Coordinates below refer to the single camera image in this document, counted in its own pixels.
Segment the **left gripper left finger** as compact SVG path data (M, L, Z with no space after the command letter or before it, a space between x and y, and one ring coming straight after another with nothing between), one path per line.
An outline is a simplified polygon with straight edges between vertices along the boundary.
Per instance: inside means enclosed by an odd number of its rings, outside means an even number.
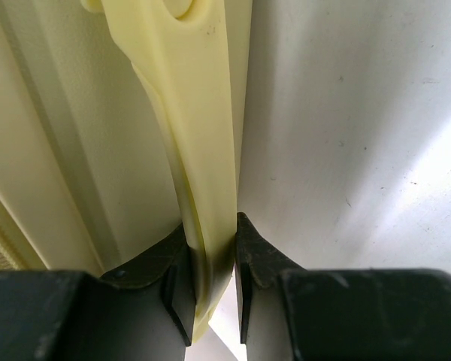
M0 360L182 360L191 343L182 226L99 278L0 271Z

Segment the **yellow suitcase black lining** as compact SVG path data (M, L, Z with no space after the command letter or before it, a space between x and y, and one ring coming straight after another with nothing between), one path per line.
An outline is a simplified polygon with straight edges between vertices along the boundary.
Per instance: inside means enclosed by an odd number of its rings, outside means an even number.
M99 275L180 222L161 122L99 1L0 1L0 271Z

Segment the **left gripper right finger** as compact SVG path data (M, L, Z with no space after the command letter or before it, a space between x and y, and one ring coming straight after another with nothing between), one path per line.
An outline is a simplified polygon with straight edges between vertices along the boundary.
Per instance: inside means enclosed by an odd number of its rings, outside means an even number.
M238 214L235 271L250 360L451 360L451 274L307 270Z

